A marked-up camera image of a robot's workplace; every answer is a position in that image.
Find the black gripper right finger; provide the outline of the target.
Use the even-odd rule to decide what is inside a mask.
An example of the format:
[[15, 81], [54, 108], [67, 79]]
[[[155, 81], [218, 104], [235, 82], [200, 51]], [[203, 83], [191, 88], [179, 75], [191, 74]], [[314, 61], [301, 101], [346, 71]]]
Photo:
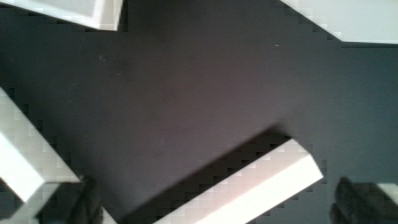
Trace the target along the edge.
[[398, 184], [340, 179], [331, 206], [333, 224], [398, 224]]

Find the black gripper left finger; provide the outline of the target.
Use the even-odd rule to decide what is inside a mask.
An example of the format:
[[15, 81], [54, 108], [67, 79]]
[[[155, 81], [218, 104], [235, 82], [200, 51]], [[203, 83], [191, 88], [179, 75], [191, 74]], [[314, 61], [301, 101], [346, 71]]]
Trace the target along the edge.
[[56, 193], [54, 224], [102, 224], [104, 211], [99, 184], [93, 178], [67, 183]]

